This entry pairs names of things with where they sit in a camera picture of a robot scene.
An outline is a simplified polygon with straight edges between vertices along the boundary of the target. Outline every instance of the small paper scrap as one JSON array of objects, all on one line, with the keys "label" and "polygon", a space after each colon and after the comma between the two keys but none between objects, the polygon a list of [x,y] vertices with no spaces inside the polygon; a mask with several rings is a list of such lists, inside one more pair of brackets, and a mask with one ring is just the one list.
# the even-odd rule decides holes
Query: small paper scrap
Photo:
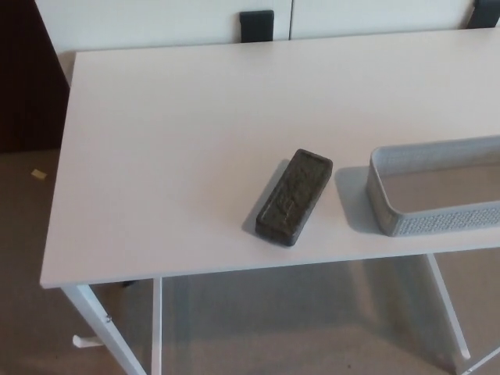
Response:
[{"label": "small paper scrap", "polygon": [[33,170],[33,172],[31,172],[31,176],[43,181],[47,177],[47,174],[41,170]]}]

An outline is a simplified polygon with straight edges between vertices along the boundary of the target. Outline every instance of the perforated metal tray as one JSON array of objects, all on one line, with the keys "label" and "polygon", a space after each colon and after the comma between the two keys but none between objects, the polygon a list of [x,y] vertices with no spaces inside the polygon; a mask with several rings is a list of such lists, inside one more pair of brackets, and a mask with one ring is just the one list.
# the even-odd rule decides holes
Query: perforated metal tray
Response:
[{"label": "perforated metal tray", "polygon": [[500,223],[500,136],[378,148],[367,192],[388,236]]}]

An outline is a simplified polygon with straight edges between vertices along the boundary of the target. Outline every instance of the table leg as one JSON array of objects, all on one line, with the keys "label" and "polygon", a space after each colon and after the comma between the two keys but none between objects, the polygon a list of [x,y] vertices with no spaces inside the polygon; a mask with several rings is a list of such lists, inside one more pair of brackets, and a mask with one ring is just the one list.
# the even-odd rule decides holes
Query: table leg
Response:
[{"label": "table leg", "polygon": [[114,355],[127,375],[146,375],[91,288],[88,285],[71,285],[62,287],[62,291],[99,336],[102,343]]},{"label": "table leg", "polygon": [[462,357],[464,359],[469,359],[470,353],[467,348],[466,339],[463,336],[459,319],[456,316],[455,309],[453,309],[452,300],[450,299],[450,295],[446,289],[445,281],[443,280],[443,276],[441,275],[441,271],[439,270],[438,262],[436,261],[434,254],[427,254],[427,261],[430,267],[430,273],[434,279],[434,286],[436,287],[443,303],[448,325],[453,333],[453,341],[455,342],[455,345],[460,351]]},{"label": "table leg", "polygon": [[162,278],[153,280],[153,322],[151,345],[151,375],[162,375],[162,316],[163,316]]}]

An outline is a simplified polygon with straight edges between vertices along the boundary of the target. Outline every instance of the floor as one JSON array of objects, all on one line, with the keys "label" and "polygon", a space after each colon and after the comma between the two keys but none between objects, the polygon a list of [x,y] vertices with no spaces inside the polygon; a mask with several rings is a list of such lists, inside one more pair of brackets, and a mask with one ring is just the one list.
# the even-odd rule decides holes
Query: floor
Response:
[{"label": "floor", "polygon": [[[57,152],[0,156],[0,375],[122,374],[60,291],[38,284]],[[45,180],[30,175],[37,168]],[[500,252],[438,256],[470,347],[500,345]],[[453,350],[418,256],[164,280],[164,374],[451,373]],[[149,368],[152,283],[96,286]],[[477,375],[500,373],[500,356]]]}]

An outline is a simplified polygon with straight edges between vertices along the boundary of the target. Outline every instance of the cabinet door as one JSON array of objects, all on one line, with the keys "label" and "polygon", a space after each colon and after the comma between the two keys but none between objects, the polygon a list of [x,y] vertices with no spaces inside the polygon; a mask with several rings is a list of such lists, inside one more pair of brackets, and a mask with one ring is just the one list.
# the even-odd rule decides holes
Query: cabinet door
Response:
[{"label": "cabinet door", "polygon": [[0,1],[0,152],[58,148],[69,87],[33,0]]},{"label": "cabinet door", "polygon": [[274,11],[288,39],[291,0],[37,0],[57,52],[238,42],[238,13]]},{"label": "cabinet door", "polygon": [[473,0],[294,0],[291,37],[322,38],[461,27]]}]

